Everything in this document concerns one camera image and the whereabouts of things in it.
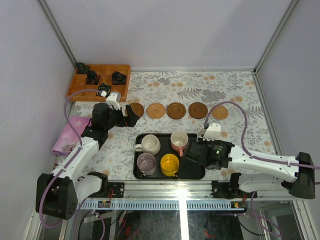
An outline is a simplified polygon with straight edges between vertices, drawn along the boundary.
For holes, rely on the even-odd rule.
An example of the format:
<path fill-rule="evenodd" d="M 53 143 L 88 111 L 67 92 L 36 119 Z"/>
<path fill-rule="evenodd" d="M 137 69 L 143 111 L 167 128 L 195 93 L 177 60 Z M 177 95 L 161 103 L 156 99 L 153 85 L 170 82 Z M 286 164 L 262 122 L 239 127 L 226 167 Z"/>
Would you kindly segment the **dark wooden coaster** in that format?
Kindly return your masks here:
<path fill-rule="evenodd" d="M 186 108 L 182 103 L 173 102 L 166 108 L 167 115 L 174 120 L 179 120 L 186 115 Z"/>
<path fill-rule="evenodd" d="M 194 102 L 190 104 L 188 113 L 194 119 L 203 119 L 208 114 L 208 108 L 201 102 Z"/>
<path fill-rule="evenodd" d="M 142 117 L 144 115 L 145 110 L 144 110 L 144 107 L 140 103 L 132 102 L 129 105 L 135 115 L 137 115 L 139 117 Z"/>

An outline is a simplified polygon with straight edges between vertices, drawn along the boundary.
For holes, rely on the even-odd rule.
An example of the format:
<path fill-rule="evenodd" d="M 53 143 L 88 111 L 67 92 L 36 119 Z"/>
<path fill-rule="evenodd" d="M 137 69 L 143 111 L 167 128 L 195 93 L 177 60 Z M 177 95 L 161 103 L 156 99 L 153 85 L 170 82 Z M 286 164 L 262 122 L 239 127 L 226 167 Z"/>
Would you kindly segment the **woven rattan coaster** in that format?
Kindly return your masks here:
<path fill-rule="evenodd" d="M 160 119 L 165 115 L 166 109 L 161 103 L 152 103 L 147 107 L 146 113 L 151 119 Z"/>
<path fill-rule="evenodd" d="M 224 120 L 228 117 L 229 112 L 223 105 L 216 105 L 213 107 L 211 115 L 217 120 Z"/>

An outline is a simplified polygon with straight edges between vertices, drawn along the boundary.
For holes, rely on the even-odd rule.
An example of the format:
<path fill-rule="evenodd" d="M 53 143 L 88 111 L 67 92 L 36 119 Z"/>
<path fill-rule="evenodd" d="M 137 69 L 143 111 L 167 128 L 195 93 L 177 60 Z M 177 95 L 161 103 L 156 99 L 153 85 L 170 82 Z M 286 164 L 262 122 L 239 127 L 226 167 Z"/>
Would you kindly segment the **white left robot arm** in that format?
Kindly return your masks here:
<path fill-rule="evenodd" d="M 113 127 L 134 127 L 139 116 L 130 105 L 116 109 L 106 103 L 93 107 L 92 117 L 85 126 L 79 144 L 64 162 L 51 173 L 43 173 L 37 179 L 35 210 L 42 219 L 44 215 L 58 219 L 70 219 L 79 203 L 96 194 L 105 197 L 110 190 L 108 176 L 92 171 L 79 179 L 82 169 L 101 149 Z"/>

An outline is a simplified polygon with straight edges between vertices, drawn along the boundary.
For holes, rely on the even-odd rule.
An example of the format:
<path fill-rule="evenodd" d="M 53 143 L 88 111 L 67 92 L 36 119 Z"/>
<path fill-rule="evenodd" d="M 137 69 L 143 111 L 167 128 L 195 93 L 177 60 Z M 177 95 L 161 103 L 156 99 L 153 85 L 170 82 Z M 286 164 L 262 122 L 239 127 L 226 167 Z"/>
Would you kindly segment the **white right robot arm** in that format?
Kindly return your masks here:
<path fill-rule="evenodd" d="M 287 191 L 293 197 L 306 200 L 316 197 L 313 161 L 304 152 L 297 156 L 250 153 L 231 142 L 200 140 L 190 143 L 182 158 L 208 170 L 233 168 L 259 173 L 254 177 L 234 172 L 229 182 L 213 184 L 212 194 L 216 198 L 254 197 L 258 191 Z"/>

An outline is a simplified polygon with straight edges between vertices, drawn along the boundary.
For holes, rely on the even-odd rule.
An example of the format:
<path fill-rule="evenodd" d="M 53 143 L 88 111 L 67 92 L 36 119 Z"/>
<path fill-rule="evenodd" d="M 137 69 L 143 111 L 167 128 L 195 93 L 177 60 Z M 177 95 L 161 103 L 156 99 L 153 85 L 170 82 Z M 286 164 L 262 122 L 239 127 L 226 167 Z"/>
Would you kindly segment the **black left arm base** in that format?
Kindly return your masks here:
<path fill-rule="evenodd" d="M 123 198 L 125 191 L 124 182 L 109 182 L 106 186 L 102 187 L 101 192 L 98 194 L 101 198 Z"/>

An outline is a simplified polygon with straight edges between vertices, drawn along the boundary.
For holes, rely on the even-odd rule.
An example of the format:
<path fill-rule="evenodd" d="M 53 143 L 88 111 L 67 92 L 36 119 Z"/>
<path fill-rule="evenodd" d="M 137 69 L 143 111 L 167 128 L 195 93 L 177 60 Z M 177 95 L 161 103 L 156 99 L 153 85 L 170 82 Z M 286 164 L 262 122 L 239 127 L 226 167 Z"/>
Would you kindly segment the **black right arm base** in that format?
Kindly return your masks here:
<path fill-rule="evenodd" d="M 230 180 L 228 182 L 221 182 L 218 180 L 211 181 L 212 193 L 215 199 L 227 199 L 232 200 L 234 198 L 244 198 L 248 199 L 253 196 L 253 198 L 257 198 L 258 194 L 252 192 L 246 192 L 240 189 L 240 177 L 243 174 L 236 172 L 232 173 Z"/>

